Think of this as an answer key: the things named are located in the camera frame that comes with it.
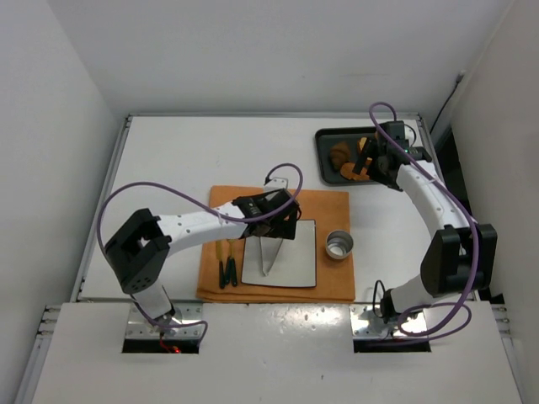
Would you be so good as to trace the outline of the stainless steel tongs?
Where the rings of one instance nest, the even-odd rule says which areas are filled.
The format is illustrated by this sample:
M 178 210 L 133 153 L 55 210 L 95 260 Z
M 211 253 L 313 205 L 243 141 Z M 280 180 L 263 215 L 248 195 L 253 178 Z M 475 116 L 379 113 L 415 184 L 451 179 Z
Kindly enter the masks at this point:
M 282 246 L 282 238 L 259 238 L 259 262 L 263 276 L 268 276 Z

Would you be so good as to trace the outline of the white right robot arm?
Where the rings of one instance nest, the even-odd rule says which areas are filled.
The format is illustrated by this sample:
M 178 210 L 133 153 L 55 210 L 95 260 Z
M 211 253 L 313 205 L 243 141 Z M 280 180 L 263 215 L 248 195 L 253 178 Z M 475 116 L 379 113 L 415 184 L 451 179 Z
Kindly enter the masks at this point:
M 458 294 L 456 307 L 461 308 L 471 291 L 489 286 L 496 230 L 479 225 L 435 177 L 430 155 L 409 145 L 401 120 L 376 125 L 376 137 L 366 141 L 356 165 L 366 168 L 371 180 L 404 192 L 431 237 L 419 275 L 385 291 L 379 309 L 384 321 L 402 319 L 448 295 Z

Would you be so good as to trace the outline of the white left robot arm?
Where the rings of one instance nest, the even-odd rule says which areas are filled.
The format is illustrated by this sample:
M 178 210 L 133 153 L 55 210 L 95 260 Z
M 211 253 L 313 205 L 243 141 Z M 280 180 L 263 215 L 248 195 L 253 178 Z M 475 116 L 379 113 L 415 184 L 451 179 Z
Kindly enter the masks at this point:
M 167 258 L 191 247 L 221 240 L 266 237 L 292 240 L 301 216 L 285 189 L 244 196 L 216 208 L 182 215 L 154 215 L 141 209 L 104 245 L 104 256 L 124 294 L 154 326 L 170 328 L 172 301 L 159 275 Z

